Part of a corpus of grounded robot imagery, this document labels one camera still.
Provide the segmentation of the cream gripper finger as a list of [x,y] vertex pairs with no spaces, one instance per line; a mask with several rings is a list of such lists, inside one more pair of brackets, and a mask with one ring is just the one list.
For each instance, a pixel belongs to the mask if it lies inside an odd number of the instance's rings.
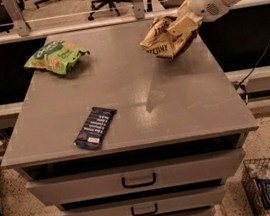
[[173,21],[172,24],[168,26],[167,31],[173,36],[179,36],[191,34],[194,30],[198,29],[195,21],[190,19],[188,16],[180,18],[179,20]]

